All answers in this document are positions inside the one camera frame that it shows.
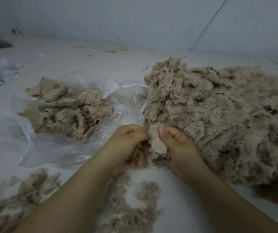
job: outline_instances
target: clear plastic bag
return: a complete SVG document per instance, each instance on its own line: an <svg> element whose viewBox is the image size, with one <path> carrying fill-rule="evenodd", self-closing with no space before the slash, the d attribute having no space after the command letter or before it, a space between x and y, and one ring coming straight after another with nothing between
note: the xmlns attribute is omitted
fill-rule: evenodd
<svg viewBox="0 0 278 233"><path fill-rule="evenodd" d="M122 85L114 79L91 78L80 71L67 73L60 78L60 81L78 88L78 91L96 86L102 92L103 98L110 95L114 113L97 126L85 144L75 144L70 138L59 134L36 133L29 119L17 114L28 107L56 105L29 96L11 95L0 106L0 147L21 153L20 166L35 167L46 163L69 165L85 162L103 146L119 126L144 123L142 111L148 102L146 85Z"/></svg>

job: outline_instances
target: hand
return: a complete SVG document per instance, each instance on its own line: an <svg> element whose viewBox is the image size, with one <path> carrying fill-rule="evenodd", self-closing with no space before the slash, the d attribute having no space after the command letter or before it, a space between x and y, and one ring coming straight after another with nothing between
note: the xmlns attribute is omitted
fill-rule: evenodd
<svg viewBox="0 0 278 233"><path fill-rule="evenodd" d="M169 148L169 167L174 175L192 184L211 172L193 141L184 132L173 127L160 127L158 132L160 139Z"/></svg>
<svg viewBox="0 0 278 233"><path fill-rule="evenodd" d="M97 152L97 156L111 171L118 174L125 166L136 145L149 139L148 132L139 125L120 126L109 138L106 144ZM143 143L143 150L148 152L147 143ZM134 166L144 165L145 154L138 152L138 160L132 160L129 164Z"/></svg>

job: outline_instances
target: white floor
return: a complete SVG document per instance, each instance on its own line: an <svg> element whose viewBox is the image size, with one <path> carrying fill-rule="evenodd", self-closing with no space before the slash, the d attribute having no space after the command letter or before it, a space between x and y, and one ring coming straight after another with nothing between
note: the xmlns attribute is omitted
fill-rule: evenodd
<svg viewBox="0 0 278 233"><path fill-rule="evenodd" d="M170 56L182 58L188 67L213 66L217 69L228 66L261 67L270 74L278 76L278 66L269 59L222 56L210 54L194 54L183 52L152 52L129 48L128 51L117 50L113 46L95 46L88 42L74 42L47 38L11 36L14 47L0 50L0 59L8 58L9 62L22 63L20 77L0 86L0 103L10 93L24 94L26 87L34 86L42 76L57 78L58 75L71 71L83 70L94 77L116 78L124 83L142 82L144 75L151 71L157 61L164 61ZM107 53L114 49L117 53ZM10 176L25 178L37 168L18 166L20 154L7 153L0 150L0 182ZM58 168L47 165L50 173L61 172L65 182L79 166ZM201 211L192 190L173 176L169 171L157 169L141 169L129 171L134 184L142 180L155 180L160 184L162 196L159 206L163 215L154 225L154 232L210 232L211 226ZM246 200L278 222L278 205L254 197L253 193L243 186L233 188Z"/></svg>

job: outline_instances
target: fingernail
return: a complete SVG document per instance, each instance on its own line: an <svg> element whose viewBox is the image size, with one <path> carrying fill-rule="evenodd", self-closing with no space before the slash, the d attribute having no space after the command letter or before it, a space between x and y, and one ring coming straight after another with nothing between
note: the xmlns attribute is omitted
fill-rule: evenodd
<svg viewBox="0 0 278 233"><path fill-rule="evenodd" d="M165 133L165 128L160 127L160 128L159 128L159 132L160 132L161 134L164 134L164 133Z"/></svg>

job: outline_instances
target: left hand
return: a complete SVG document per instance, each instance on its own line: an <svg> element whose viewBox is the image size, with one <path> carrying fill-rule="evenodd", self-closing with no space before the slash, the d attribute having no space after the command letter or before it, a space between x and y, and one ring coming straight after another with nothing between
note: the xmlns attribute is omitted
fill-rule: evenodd
<svg viewBox="0 0 278 233"><path fill-rule="evenodd" d="M104 146L95 155L105 164L113 174L121 172L136 145L149 139L148 132L140 125L131 124L120 126ZM143 144L143 150L148 153L147 143ZM144 165L145 155L139 153L138 160L132 160L129 164L131 168L135 165Z"/></svg>

